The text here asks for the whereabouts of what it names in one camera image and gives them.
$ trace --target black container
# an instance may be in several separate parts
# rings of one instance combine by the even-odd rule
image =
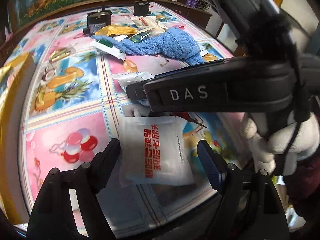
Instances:
[[[101,30],[103,27],[111,24],[110,10],[102,9],[101,12],[91,12],[87,15],[87,28],[83,29],[84,34],[89,36],[94,35],[96,32]]]
[[[135,2],[133,15],[145,17],[148,14],[151,14],[151,11],[149,11],[149,5],[150,4],[148,2]]]

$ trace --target towel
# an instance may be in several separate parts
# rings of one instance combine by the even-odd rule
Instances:
[[[107,40],[113,46],[129,55],[156,55],[162,53],[167,57],[183,59],[189,65],[205,62],[200,56],[198,43],[191,35],[174,27],[170,27],[165,33],[141,43],[133,43],[128,39],[116,41],[104,35],[93,35],[92,38],[97,41]]]

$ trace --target screw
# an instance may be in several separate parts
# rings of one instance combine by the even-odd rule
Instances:
[[[267,172],[266,170],[264,170],[264,169],[261,169],[261,170],[260,170],[260,173],[261,173],[263,176],[268,175],[268,172]]]
[[[82,168],[87,169],[87,168],[89,168],[91,166],[91,163],[85,162],[85,163],[82,163],[81,166],[82,166]]]
[[[236,169],[236,165],[234,165],[233,163],[228,163],[228,168],[230,169],[230,170],[235,170]]]
[[[50,170],[50,174],[52,174],[52,175],[56,174],[57,172],[58,172],[58,168],[52,168]]]

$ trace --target hand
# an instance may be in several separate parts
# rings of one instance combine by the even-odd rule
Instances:
[[[264,114],[251,114],[255,121],[245,114],[242,120],[241,132],[248,140],[249,148],[254,160],[254,168],[257,172],[265,169],[271,174],[276,167],[275,154],[282,154],[286,149],[297,123],[293,112],[288,117],[288,126],[272,134],[266,141],[259,133],[261,126],[267,127]],[[283,175],[291,175],[295,172],[297,161],[310,157],[318,148],[320,131],[317,118],[311,113],[310,118],[301,124],[299,132],[286,156]]]

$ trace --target patterned tablecloth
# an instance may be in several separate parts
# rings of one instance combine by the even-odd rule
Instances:
[[[168,27],[188,33],[210,54],[206,60],[232,57],[232,54],[206,32],[175,12],[156,3],[150,4],[153,15]],[[131,20],[133,7],[111,8],[112,24],[136,27]],[[37,64],[25,101],[20,130],[20,177],[28,209],[31,210],[39,189],[52,167],[61,171],[77,168],[102,151],[111,138],[118,137],[118,116],[133,115],[133,108],[147,111],[130,101],[112,73],[148,71],[157,75],[187,66],[180,60],[155,56],[127,56],[126,64],[90,47],[92,39],[84,37],[87,12],[39,22],[20,41],[10,58],[29,51]],[[50,53],[58,49],[71,51],[68,57],[48,63]],[[98,194],[101,208],[116,237],[124,237],[159,227],[199,205],[215,191],[203,174],[195,153],[196,142],[205,138],[214,150],[234,162],[243,151],[234,132],[230,132],[228,115],[189,113],[207,128],[188,122],[183,133],[188,158],[196,183],[173,187],[135,185],[121,188],[116,164],[107,187]],[[81,146],[76,132],[82,129]],[[65,153],[76,153],[70,156]],[[85,234],[75,194],[71,192],[78,229]]]

